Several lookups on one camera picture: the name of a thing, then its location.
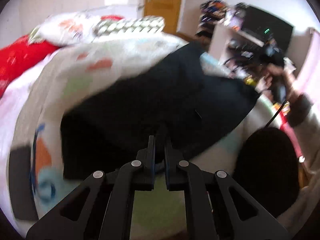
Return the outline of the person's right forearm sleeve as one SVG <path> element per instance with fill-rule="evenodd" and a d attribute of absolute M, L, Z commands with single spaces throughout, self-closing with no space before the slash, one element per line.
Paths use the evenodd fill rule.
<path fill-rule="evenodd" d="M 291 237 L 304 226 L 319 202 L 319 118 L 314 109 L 309 98 L 300 94 L 290 104 L 287 115 L 305 158 L 305 166 L 312 173 L 309 185 L 300 191 L 291 207 L 278 217 Z"/>

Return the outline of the person's right hand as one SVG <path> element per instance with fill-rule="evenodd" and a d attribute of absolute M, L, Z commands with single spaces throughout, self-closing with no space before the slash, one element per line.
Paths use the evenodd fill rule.
<path fill-rule="evenodd" d="M 274 64 L 269 64 L 262 72 L 262 78 L 258 81 L 255 89 L 259 93 L 263 93 L 270 101 L 274 102 L 273 94 L 270 87 L 273 83 L 273 78 L 280 76 L 283 78 L 283 84 L 286 88 L 286 98 L 290 103 L 295 102 L 300 96 L 299 90 L 295 87 L 295 76 L 287 69 L 281 68 Z"/>

